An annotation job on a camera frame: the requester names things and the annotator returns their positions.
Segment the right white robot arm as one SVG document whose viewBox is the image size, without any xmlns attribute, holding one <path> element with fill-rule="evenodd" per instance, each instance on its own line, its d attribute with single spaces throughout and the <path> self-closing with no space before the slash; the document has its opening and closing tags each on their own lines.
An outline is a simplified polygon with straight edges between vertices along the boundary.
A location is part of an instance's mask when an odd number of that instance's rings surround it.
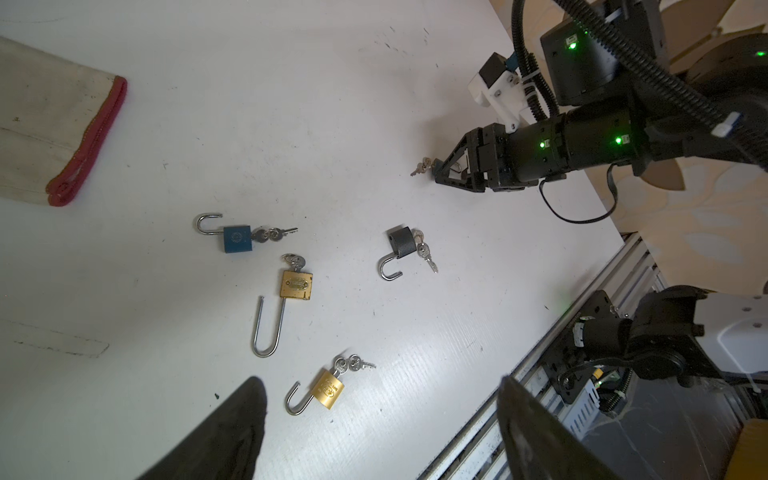
<svg viewBox="0 0 768 480">
<path fill-rule="evenodd" d="M 596 166 L 700 157 L 767 164 L 767 37 L 738 37 L 691 68 L 669 69 L 654 1 L 564 1 L 566 20 L 525 43 L 524 3 L 511 7 L 510 56 L 492 55 L 472 81 L 495 123 L 466 133 L 430 172 L 481 193 L 543 188 Z"/>
</svg>

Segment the small key set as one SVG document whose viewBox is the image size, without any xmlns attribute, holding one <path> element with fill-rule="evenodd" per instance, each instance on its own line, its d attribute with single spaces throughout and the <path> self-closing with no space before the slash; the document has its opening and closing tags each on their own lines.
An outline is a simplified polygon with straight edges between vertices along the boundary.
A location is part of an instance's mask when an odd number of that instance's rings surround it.
<svg viewBox="0 0 768 480">
<path fill-rule="evenodd" d="M 434 159 L 430 157 L 424 157 L 416 166 L 416 168 L 411 172 L 411 176 L 416 176 L 419 174 L 425 174 L 432 170 L 434 165 Z"/>
</svg>

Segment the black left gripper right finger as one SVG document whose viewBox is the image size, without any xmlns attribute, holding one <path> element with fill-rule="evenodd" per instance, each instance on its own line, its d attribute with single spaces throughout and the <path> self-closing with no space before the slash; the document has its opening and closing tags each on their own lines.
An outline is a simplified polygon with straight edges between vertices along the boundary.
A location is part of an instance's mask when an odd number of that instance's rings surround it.
<svg viewBox="0 0 768 480">
<path fill-rule="evenodd" d="M 513 376 L 501 379 L 497 420 L 514 479 L 616 479 Z"/>
</svg>

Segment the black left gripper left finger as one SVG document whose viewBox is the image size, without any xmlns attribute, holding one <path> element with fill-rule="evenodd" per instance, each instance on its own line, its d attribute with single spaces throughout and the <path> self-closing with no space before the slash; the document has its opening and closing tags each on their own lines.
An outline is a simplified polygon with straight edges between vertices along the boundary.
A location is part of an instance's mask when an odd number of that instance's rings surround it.
<svg viewBox="0 0 768 480">
<path fill-rule="evenodd" d="M 266 414 L 265 386 L 252 376 L 141 477 L 253 478 L 265 435 Z"/>
</svg>

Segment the small blue padlock with keys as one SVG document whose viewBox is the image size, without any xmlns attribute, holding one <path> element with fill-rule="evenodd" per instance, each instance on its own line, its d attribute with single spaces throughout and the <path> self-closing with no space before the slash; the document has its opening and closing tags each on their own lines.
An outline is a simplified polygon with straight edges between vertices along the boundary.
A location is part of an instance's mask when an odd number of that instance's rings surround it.
<svg viewBox="0 0 768 480">
<path fill-rule="evenodd" d="M 277 228 L 259 227 L 252 229 L 248 225 L 222 226 L 213 229 L 207 228 L 204 223 L 208 220 L 222 219 L 221 213 L 203 213 L 194 221 L 195 230 L 205 236 L 217 236 L 221 238 L 223 250 L 226 254 L 244 253 L 253 250 L 255 243 L 278 242 L 286 236 L 296 233 L 297 227 Z"/>
</svg>

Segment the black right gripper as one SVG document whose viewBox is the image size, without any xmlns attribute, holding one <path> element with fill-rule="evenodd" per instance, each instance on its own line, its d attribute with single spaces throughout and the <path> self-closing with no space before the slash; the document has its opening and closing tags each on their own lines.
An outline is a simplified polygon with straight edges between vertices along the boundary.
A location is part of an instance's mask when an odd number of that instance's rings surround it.
<svg viewBox="0 0 768 480">
<path fill-rule="evenodd" d="M 469 192 L 515 191 L 536 187 L 543 179 L 563 179 L 567 160 L 564 116 L 507 133 L 498 123 L 467 133 L 446 160 L 431 167 L 437 184 Z"/>
</svg>

